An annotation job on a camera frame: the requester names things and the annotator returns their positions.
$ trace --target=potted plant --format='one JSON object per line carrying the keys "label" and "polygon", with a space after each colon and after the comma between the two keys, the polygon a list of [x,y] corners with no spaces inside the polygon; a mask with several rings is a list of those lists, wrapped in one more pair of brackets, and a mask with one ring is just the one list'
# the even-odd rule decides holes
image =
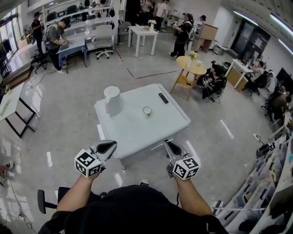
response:
{"label": "potted plant", "polygon": [[11,94],[10,85],[6,85],[6,87],[5,87],[5,93],[7,93],[8,95]]}
{"label": "potted plant", "polygon": [[154,25],[157,24],[157,22],[155,20],[149,20],[148,23],[151,24],[149,31],[154,31]]}
{"label": "potted plant", "polygon": [[198,54],[194,51],[191,51],[189,56],[190,56],[190,59],[187,64],[187,68],[190,68],[192,66],[192,64],[194,63],[194,61],[196,61],[198,59]]}

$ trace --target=sneaker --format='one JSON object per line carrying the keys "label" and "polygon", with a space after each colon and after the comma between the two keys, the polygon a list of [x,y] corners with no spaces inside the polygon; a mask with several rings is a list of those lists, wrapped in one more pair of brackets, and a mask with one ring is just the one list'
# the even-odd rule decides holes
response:
{"label": "sneaker", "polygon": [[14,168],[14,162],[10,161],[9,163],[7,163],[6,168],[9,172],[12,172],[12,169]]}
{"label": "sneaker", "polygon": [[64,74],[64,73],[67,73],[67,71],[64,69],[61,69],[60,71],[58,71],[58,73]]}
{"label": "sneaker", "polygon": [[148,180],[146,180],[146,179],[142,179],[142,180],[139,182],[139,185],[148,186],[148,185],[149,185]]}

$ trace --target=ceiling light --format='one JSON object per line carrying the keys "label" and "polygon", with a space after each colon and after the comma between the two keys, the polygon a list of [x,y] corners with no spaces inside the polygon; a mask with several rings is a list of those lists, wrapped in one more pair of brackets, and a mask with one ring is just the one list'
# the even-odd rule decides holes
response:
{"label": "ceiling light", "polygon": [[251,20],[251,19],[247,18],[246,16],[240,14],[239,12],[237,12],[237,11],[233,11],[233,12],[234,12],[235,14],[237,14],[237,15],[243,17],[244,19],[248,20],[249,22],[255,24],[256,26],[258,26],[258,23],[254,22],[253,20]]}
{"label": "ceiling light", "polygon": [[282,42],[280,39],[279,39],[279,42],[293,55],[292,50],[290,50],[289,47],[284,42]]}
{"label": "ceiling light", "polygon": [[274,14],[271,14],[271,18],[280,25],[286,32],[288,32],[293,37],[293,31],[285,24],[283,21],[281,21],[278,17],[276,17]]}

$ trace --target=flower vase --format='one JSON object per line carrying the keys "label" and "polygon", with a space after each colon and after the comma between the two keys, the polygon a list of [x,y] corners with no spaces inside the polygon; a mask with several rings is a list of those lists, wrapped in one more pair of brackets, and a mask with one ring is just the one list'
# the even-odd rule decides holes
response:
{"label": "flower vase", "polygon": [[189,59],[189,62],[188,62],[188,64],[187,64],[186,67],[187,67],[187,68],[191,68],[192,65],[193,65],[193,62],[194,62],[194,61],[190,58],[190,59]]}
{"label": "flower vase", "polygon": [[154,24],[151,24],[150,31],[154,31]]}

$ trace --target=white chair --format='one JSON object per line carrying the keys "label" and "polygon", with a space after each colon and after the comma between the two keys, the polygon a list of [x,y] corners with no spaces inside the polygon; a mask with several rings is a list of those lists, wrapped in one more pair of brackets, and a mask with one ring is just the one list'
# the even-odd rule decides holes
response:
{"label": "white chair", "polygon": [[106,54],[107,59],[110,58],[108,53],[114,53],[114,35],[111,25],[101,25],[98,26],[97,35],[92,39],[92,43],[95,49],[103,48],[103,51],[96,52],[97,59],[101,55]]}

